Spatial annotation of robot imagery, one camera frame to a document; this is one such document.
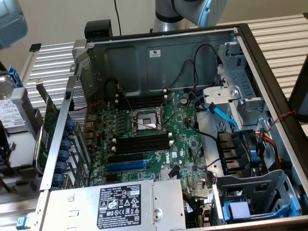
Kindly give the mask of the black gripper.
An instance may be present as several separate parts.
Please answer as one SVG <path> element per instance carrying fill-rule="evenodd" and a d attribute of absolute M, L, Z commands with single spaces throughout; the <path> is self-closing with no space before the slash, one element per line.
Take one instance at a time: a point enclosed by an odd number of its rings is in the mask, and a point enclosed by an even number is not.
<path fill-rule="evenodd" d="M 0 168 L 6 169 L 10 167 L 9 157 L 11 154 L 10 146 L 6 137 L 5 128 L 0 122 Z"/>

